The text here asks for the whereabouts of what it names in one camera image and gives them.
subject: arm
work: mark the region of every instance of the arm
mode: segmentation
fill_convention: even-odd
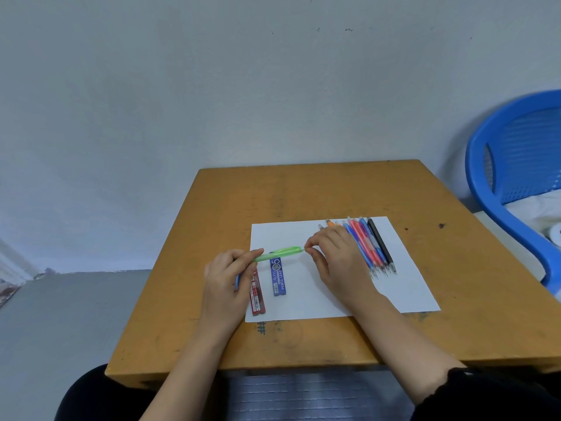
[[[198,419],[214,380],[218,363],[232,333],[246,311],[251,277],[263,249],[230,250],[205,267],[199,321],[191,339],[141,421]],[[236,275],[242,273],[238,291]]]
[[[465,368],[376,290],[359,248],[345,228],[322,229],[308,239],[305,248],[321,280],[347,306],[415,405],[445,384],[450,369]]]

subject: black sleeve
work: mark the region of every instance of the black sleeve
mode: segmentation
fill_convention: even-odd
[[[561,400],[538,385],[476,369],[454,368],[448,381],[417,405],[412,421],[439,419],[561,420]]]

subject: person's left hand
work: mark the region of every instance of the person's left hand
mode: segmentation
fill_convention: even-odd
[[[220,339],[230,338],[249,303],[251,278],[257,267],[253,260],[262,254],[263,248],[249,252],[228,250],[207,264],[198,323],[201,332],[216,333]],[[242,275],[236,291],[239,273]]]

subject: table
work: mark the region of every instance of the table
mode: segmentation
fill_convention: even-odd
[[[161,382],[193,332],[216,253],[252,223],[387,216],[441,311],[410,317],[470,364],[561,361],[561,305],[417,160],[202,169],[109,361],[131,387]],[[242,322],[220,369],[379,364],[353,318]]]

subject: white roll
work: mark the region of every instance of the white roll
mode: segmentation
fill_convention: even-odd
[[[557,246],[561,246],[561,223],[557,223],[549,228],[548,238]]]

